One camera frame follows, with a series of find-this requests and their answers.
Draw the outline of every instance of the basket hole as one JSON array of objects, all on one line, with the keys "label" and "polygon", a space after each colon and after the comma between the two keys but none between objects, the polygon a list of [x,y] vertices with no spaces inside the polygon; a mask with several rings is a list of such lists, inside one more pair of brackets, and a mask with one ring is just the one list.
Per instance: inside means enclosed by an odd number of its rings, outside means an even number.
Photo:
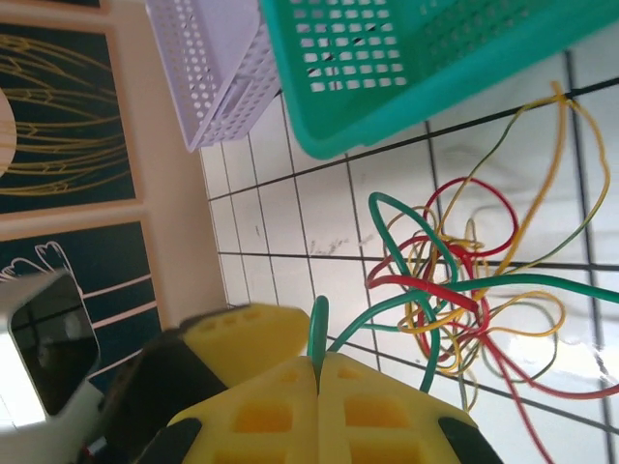
[{"label": "basket hole", "polygon": [[309,87],[313,92],[324,92],[325,90],[325,84],[322,82],[313,82]]},{"label": "basket hole", "polygon": [[343,88],[344,88],[344,86],[343,86],[343,84],[341,83],[340,80],[329,82],[329,90],[337,91],[337,90],[341,90]]},{"label": "basket hole", "polygon": [[348,427],[406,428],[410,418],[396,398],[358,394],[344,400]]},{"label": "basket hole", "polygon": [[283,433],[292,429],[292,408],[281,401],[244,404],[234,421],[237,433]]},{"label": "basket hole", "polygon": [[374,464],[375,462],[422,464],[426,460],[419,453],[419,449],[409,443],[367,443],[354,441],[350,444],[351,464]]}]

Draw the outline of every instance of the green wire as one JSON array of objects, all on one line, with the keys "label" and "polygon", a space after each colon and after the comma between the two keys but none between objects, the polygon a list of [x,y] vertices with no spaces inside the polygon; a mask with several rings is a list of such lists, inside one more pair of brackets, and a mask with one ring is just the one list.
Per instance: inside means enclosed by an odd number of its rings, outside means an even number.
[{"label": "green wire", "polygon": [[[619,293],[603,288],[593,287],[591,285],[585,285],[583,283],[567,280],[566,278],[555,277],[553,275],[540,275],[540,274],[512,274],[512,275],[496,275],[493,277],[484,277],[474,280],[464,280],[462,282],[447,283],[445,288],[453,290],[455,292],[469,292],[471,290],[479,290],[480,288],[497,287],[502,285],[515,285],[515,284],[536,284],[544,285],[548,287],[561,288],[573,293],[585,295],[587,297],[597,298],[598,300],[605,300],[607,302],[619,304]],[[363,327],[363,325],[372,317],[387,311],[393,307],[405,305],[406,303],[418,303],[421,300],[425,300],[427,293],[423,290],[413,290],[403,295],[392,297],[389,300],[375,304],[370,309],[365,311],[359,317],[357,317],[338,338],[331,344],[328,351],[337,351],[348,341],[348,339]]]},{"label": "green wire", "polygon": [[[445,246],[443,241],[438,238],[434,230],[432,230],[432,228],[424,220],[424,218],[419,213],[417,213],[415,210],[406,206],[401,201],[396,200],[394,197],[386,195],[385,193],[380,193],[376,191],[372,193],[368,199],[369,213],[374,222],[376,230],[380,234],[380,237],[383,239],[385,247],[389,250],[389,252],[393,256],[394,261],[396,262],[396,265],[399,268],[399,271],[404,276],[411,276],[410,271],[408,270],[408,266],[406,265],[406,260],[404,259],[404,256],[402,256],[402,253],[399,251],[398,245],[396,244],[393,237],[389,233],[387,224],[385,224],[383,217],[380,215],[380,211],[378,209],[378,202],[383,202],[389,206],[396,208],[400,212],[409,216],[411,219],[413,219],[415,222],[417,222],[421,226],[424,232],[426,232],[429,239],[436,245],[438,250],[441,252],[443,257],[445,258],[447,265],[449,266],[450,271],[451,271],[450,272],[451,282],[456,282],[457,276],[458,276],[456,260],[454,259],[454,256],[451,254],[447,246]],[[415,301],[421,306],[422,311],[424,312],[424,315],[426,316],[426,318],[428,319],[430,323],[435,322],[436,316],[434,314],[438,313],[443,307],[445,307],[447,302],[441,302],[435,310],[432,310],[428,302],[429,294],[427,292],[421,292],[421,293],[412,292],[412,293],[414,293],[417,296],[424,295],[422,298],[417,298],[415,300],[410,300],[410,301]],[[383,326],[380,324],[368,324],[368,325],[362,324],[359,328],[365,328],[365,329],[376,328],[377,330],[387,330],[389,332],[393,330],[389,326]],[[430,352],[429,352],[429,357],[427,360],[426,373],[424,374],[422,385],[419,388],[419,390],[421,390],[422,392],[429,392],[429,388],[432,385],[434,374],[436,372],[436,366],[438,366],[438,358],[440,356],[440,343],[441,343],[440,332],[438,329],[434,329],[430,331],[430,341],[431,341]]]},{"label": "green wire", "polygon": [[443,257],[447,261],[447,265],[450,267],[451,271],[451,281],[455,282],[457,280],[456,260],[454,259],[454,256],[450,253],[449,249],[445,246],[443,241],[438,238],[436,233],[424,220],[424,218],[412,208],[409,208],[401,201],[396,200],[393,196],[389,196],[385,193],[375,191],[369,196],[368,199],[369,213],[372,220],[374,221],[376,230],[378,231],[380,237],[385,243],[385,247],[387,247],[391,255],[394,257],[394,261],[396,262],[396,265],[398,266],[398,269],[402,273],[402,275],[411,276],[410,271],[408,270],[408,266],[406,265],[406,260],[404,259],[404,256],[402,256],[402,253],[399,251],[398,245],[389,233],[389,230],[387,229],[387,224],[385,224],[383,217],[380,216],[380,211],[378,210],[379,201],[386,203],[389,206],[393,206],[401,213],[409,216],[411,219],[417,222],[422,229],[424,229],[424,232],[426,232],[429,239],[436,245],[436,247],[439,249]]},{"label": "green wire", "polygon": [[311,358],[316,377],[316,386],[320,390],[320,372],[327,352],[327,331],[329,322],[329,300],[320,296],[316,298],[309,319],[308,356]]}]

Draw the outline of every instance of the white floor tile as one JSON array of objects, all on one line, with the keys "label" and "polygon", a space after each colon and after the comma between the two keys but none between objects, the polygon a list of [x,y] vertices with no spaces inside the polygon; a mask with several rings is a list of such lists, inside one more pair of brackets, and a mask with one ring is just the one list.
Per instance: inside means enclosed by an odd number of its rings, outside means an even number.
[{"label": "white floor tile", "polygon": [[[619,288],[617,273],[596,273],[597,283],[602,288],[616,291]],[[608,371],[606,380],[611,385],[619,383],[619,307],[617,304],[600,301],[602,316],[602,335],[604,348],[600,353],[604,366]],[[619,394],[610,397],[612,420],[615,427],[619,427]]]},{"label": "white floor tile", "polygon": [[215,224],[219,251],[239,252],[239,239],[234,224],[232,202],[230,197],[211,201],[211,215]]},{"label": "white floor tile", "polygon": [[201,148],[200,156],[202,157],[202,167],[209,198],[229,193],[221,144],[218,143],[212,147]]},{"label": "white floor tile", "polygon": [[306,254],[294,181],[288,179],[260,188],[262,211],[274,254]]},{"label": "white floor tile", "polygon": [[243,260],[250,288],[250,301],[276,305],[278,301],[269,258],[267,256],[244,256]]},{"label": "white floor tile", "polygon": [[439,131],[474,119],[515,108],[553,95],[550,82],[557,80],[567,92],[568,83],[562,54],[496,84],[480,94],[431,118],[431,128]]},{"label": "white floor tile", "polygon": [[[376,232],[368,209],[368,197],[375,191],[392,195],[407,205],[424,205],[434,192],[427,143],[390,150],[371,157],[350,162],[350,173],[355,192],[357,216],[361,229],[361,242],[365,256],[382,256],[382,239]],[[381,206],[385,222],[398,211]],[[398,221],[390,231],[396,242],[409,239],[418,227],[410,219]]]},{"label": "white floor tile", "polygon": [[358,256],[359,241],[346,166],[297,178],[310,255]]},{"label": "white floor tile", "polygon": [[368,365],[372,369],[378,370],[378,362],[376,361],[376,355],[372,353],[368,353],[367,351],[360,350],[359,348],[355,348],[354,346],[344,345],[339,350],[339,353],[346,355],[348,358],[358,361],[359,363],[363,363]]},{"label": "white floor tile", "polygon": [[333,162],[335,160],[339,160],[343,158],[342,155],[338,155],[331,159],[316,159],[312,158],[310,155],[306,153],[306,151],[301,148],[299,144],[299,140],[297,140],[296,135],[294,134],[294,130],[292,129],[292,124],[290,122],[290,118],[288,117],[288,110],[285,109],[284,113],[286,119],[286,128],[288,130],[288,138],[290,140],[290,153],[292,154],[292,164],[294,172],[305,171],[306,169],[312,169],[314,167],[320,166],[322,164]]},{"label": "white floor tile", "polygon": [[241,256],[222,255],[221,273],[225,281],[225,290],[230,305],[245,305],[250,299],[245,284],[243,260]]},{"label": "white floor tile", "polygon": [[369,152],[371,150],[376,150],[378,148],[383,148],[389,145],[394,145],[396,143],[404,142],[406,140],[410,140],[411,138],[420,137],[424,135],[424,133],[426,133],[424,124],[417,124],[413,126],[412,128],[403,130],[402,132],[398,132],[396,135],[392,135],[391,137],[383,140],[382,142],[372,145],[370,147],[365,147],[365,146],[355,147],[352,150],[348,151],[348,156],[352,157],[355,155],[359,155],[361,153]]},{"label": "white floor tile", "polygon": [[225,142],[222,145],[230,189],[237,191],[255,186],[255,174],[251,162],[250,142],[247,137]]},{"label": "white floor tile", "polygon": [[619,22],[578,43],[574,51],[576,85],[584,87],[619,76]]},{"label": "white floor tile", "polygon": [[[533,273],[563,277],[580,283],[588,282],[587,274],[582,271],[535,270]],[[559,331],[557,360],[552,369],[540,378],[540,383],[564,392],[598,390],[599,369],[593,349],[595,346],[594,328],[591,321],[590,302],[587,297],[566,290],[537,285],[510,285],[493,289],[488,293],[488,302],[491,307],[496,307],[505,303],[511,296],[532,290],[546,290],[551,293],[565,304],[568,314],[565,325]],[[530,300],[530,302],[543,305],[555,318],[559,314],[552,303],[539,300]],[[531,305],[522,304],[508,308],[498,315],[493,319],[492,327],[543,332],[549,329],[549,324],[539,310]],[[538,372],[552,358],[551,337],[531,338],[500,332],[492,333],[490,336],[499,348],[529,375]],[[473,372],[481,384],[504,392],[508,391],[505,381],[494,376],[482,360],[475,362]],[[525,398],[569,411],[592,421],[603,421],[602,404],[598,400],[571,401],[550,396],[528,386],[521,386],[518,389]]]},{"label": "white floor tile", "polygon": [[[316,296],[329,299],[329,335],[338,336],[363,311],[368,309],[361,261],[311,259]],[[351,343],[374,347],[371,331],[358,331]]]},{"label": "white floor tile", "polygon": [[[476,177],[500,189],[512,202],[522,220],[541,187],[550,166],[556,141],[557,106],[539,108],[523,115],[501,148],[480,169]],[[509,119],[459,130],[434,139],[439,184],[465,177],[490,151]],[[575,182],[575,154],[568,134],[561,168],[545,203],[532,221],[515,260],[532,261],[558,246],[580,225],[579,190]],[[442,196],[443,210],[456,193],[450,188]],[[466,221],[476,220],[478,239],[492,248],[504,243],[512,232],[509,215],[495,197],[480,187],[467,188],[447,219],[449,234],[462,237]],[[572,241],[549,261],[585,261],[582,238]]]},{"label": "white floor tile", "polygon": [[[619,134],[616,130],[616,122],[619,120],[619,88],[611,87],[585,95],[580,102],[598,120],[604,137],[611,176],[617,179],[619,176]],[[581,127],[589,203],[593,206],[600,195],[604,176],[600,168],[599,150],[593,132],[585,122],[581,124]],[[617,247],[619,217],[616,215],[615,208],[617,201],[619,201],[619,187],[616,182],[611,182],[608,197],[593,219],[593,251],[597,263],[619,263],[619,248]]]},{"label": "white floor tile", "polygon": [[258,183],[292,173],[280,97],[275,97],[250,131]]},{"label": "white floor tile", "polygon": [[232,195],[232,203],[239,229],[241,250],[244,253],[266,253],[267,242],[260,214],[258,190],[253,188]]},{"label": "white floor tile", "polygon": [[305,258],[273,258],[273,274],[280,305],[299,307],[311,315],[310,266]]},{"label": "white floor tile", "polygon": [[[418,388],[424,375],[421,369],[385,358],[381,358],[380,365],[383,373],[414,388]],[[460,405],[455,380],[436,376],[430,393],[456,407]],[[526,411],[556,463],[606,462],[604,433],[600,429],[533,407],[526,407]],[[471,416],[505,464],[545,463],[511,399],[480,391]],[[578,439],[566,440],[567,437]]]}]

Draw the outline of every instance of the black plastic part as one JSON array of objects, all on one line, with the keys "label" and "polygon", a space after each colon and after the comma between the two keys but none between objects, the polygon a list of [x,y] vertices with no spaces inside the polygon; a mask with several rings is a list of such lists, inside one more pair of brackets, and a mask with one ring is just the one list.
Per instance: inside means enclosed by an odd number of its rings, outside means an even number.
[{"label": "black plastic part", "polygon": [[184,331],[162,333],[114,379],[103,409],[104,436],[133,462],[181,411],[227,390],[184,343]]},{"label": "black plastic part", "polygon": [[503,464],[480,430],[454,418],[438,420],[460,464]]},{"label": "black plastic part", "polygon": [[183,464],[200,433],[198,419],[184,419],[160,431],[135,464]]}]

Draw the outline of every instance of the teal plastic basket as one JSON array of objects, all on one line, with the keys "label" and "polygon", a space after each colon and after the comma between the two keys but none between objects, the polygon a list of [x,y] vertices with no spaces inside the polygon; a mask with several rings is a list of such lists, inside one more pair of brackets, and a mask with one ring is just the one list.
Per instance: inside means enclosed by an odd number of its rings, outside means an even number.
[{"label": "teal plastic basket", "polygon": [[261,0],[290,119],[328,159],[424,121],[619,17],[619,0]]}]

